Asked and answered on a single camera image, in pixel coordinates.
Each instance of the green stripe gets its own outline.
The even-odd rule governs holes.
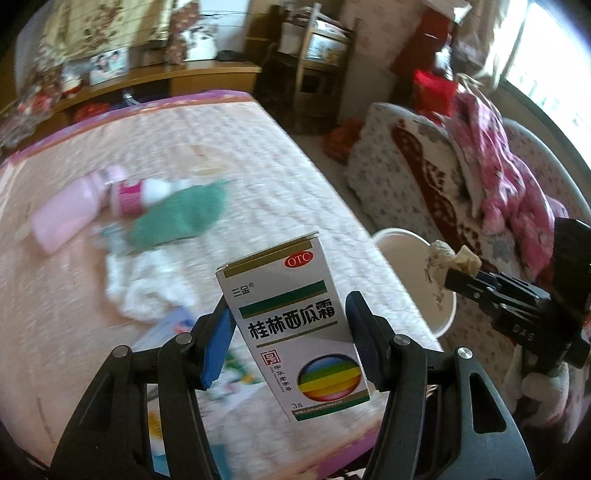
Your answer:
[[[280,338],[279,340],[273,340],[272,342],[262,343],[260,345],[257,345],[256,347],[263,348],[264,346],[275,345],[276,343],[285,342],[286,340],[292,340],[294,338],[301,337],[302,335],[308,335],[309,333],[317,332],[318,330],[322,330],[323,328],[332,327],[333,325],[336,325],[337,323],[339,323],[338,320],[335,322],[327,323],[326,325],[321,325],[319,327],[312,328],[312,330],[306,330],[305,332],[296,333],[295,335],[291,335],[289,337],[283,337],[283,338]]]
[[[324,280],[320,280],[319,282],[306,285],[305,287],[298,288],[297,290],[282,293],[277,297],[272,297],[270,299],[261,300],[256,303],[251,303],[250,305],[240,307],[238,310],[240,310],[240,315],[242,315],[242,318],[246,320],[262,313],[272,312],[273,310],[280,309],[281,307],[287,307],[293,303],[298,303],[299,301],[316,297],[317,295],[326,293],[326,291],[327,290]]]
[[[354,362],[341,362],[337,365],[331,365],[330,367],[302,375],[300,378],[300,384],[308,383],[312,380],[318,380],[319,378],[329,377],[330,375],[338,374],[350,370],[351,368],[359,368],[359,365]]]
[[[354,407],[355,405],[367,402],[368,400],[369,392],[367,390],[363,390],[354,395],[350,395],[347,398],[347,401],[341,403],[332,402],[327,403],[325,406],[322,406],[326,408],[319,408],[318,410],[315,410],[313,408],[303,408],[301,410],[292,410],[291,412],[293,413],[297,421],[315,419],[316,417],[321,417],[322,415],[328,415],[329,413],[334,413],[335,411],[340,411],[346,408]]]

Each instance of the window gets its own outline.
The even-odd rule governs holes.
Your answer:
[[[591,55],[536,3],[506,79],[550,117],[591,168]]]

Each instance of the blue gripper pad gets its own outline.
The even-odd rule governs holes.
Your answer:
[[[212,314],[205,315],[197,321],[194,331],[197,334],[197,351],[203,355],[200,380],[205,390],[212,386],[222,372],[235,329],[236,322],[223,297]]]

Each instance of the brand logo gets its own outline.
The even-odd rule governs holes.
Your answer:
[[[516,333],[517,335],[519,335],[520,337],[525,338],[527,341],[532,342],[535,338],[535,332],[528,332],[526,329],[524,329],[521,325],[519,325],[518,323],[513,325],[513,333]]]
[[[288,268],[298,268],[303,267],[307,263],[309,263],[314,258],[314,254],[312,252],[298,252],[296,254],[290,255],[285,259],[285,266]]]

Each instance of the family photo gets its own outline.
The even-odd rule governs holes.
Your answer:
[[[127,48],[119,48],[90,59],[90,84],[111,80],[129,71]]]

